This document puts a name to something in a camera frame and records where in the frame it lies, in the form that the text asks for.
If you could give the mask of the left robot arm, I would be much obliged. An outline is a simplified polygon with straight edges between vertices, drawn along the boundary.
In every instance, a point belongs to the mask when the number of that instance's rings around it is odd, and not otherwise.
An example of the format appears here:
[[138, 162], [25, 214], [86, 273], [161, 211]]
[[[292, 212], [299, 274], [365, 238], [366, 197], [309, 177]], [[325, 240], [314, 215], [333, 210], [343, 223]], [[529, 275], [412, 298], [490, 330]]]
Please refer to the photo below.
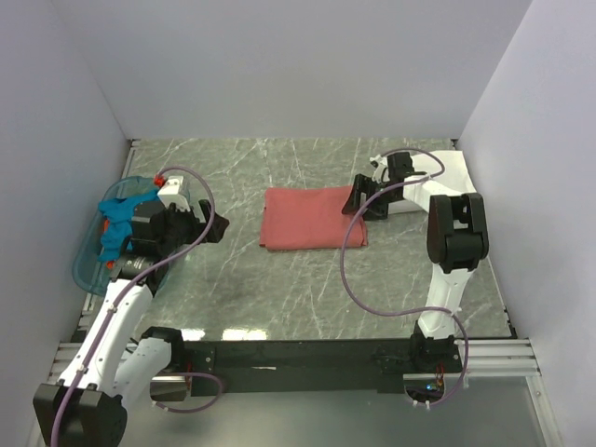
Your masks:
[[196, 377], [181, 331], [151, 327], [128, 354], [132, 332], [155, 297], [169, 264], [202, 242], [217, 243], [229, 222], [203, 199], [197, 218], [175, 201], [144, 201], [114, 262], [102, 307], [71, 363], [54, 384], [40, 385], [34, 410], [48, 446], [116, 446], [131, 405], [160, 373]]

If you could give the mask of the salmon pink t shirt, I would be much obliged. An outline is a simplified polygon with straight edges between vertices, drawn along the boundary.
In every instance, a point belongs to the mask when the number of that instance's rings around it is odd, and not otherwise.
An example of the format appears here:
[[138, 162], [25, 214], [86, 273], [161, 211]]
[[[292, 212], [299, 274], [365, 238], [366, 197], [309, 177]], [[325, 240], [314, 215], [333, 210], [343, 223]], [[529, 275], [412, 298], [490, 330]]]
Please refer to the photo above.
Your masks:
[[264, 193], [264, 214], [260, 246], [270, 251], [339, 249], [347, 237], [348, 248], [368, 245], [366, 223], [344, 215], [349, 186], [319, 189], [268, 188]]

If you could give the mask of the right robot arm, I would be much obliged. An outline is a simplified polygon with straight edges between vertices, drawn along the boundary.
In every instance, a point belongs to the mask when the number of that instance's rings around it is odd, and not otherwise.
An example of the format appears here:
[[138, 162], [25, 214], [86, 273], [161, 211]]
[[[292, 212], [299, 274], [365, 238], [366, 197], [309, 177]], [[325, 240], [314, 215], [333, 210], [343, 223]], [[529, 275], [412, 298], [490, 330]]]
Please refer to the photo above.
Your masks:
[[356, 225], [420, 209], [427, 214], [432, 276], [410, 338], [409, 361], [421, 372], [454, 359], [457, 314], [468, 281], [489, 252], [484, 201], [462, 154], [397, 149], [370, 160], [372, 175], [355, 176], [342, 213]]

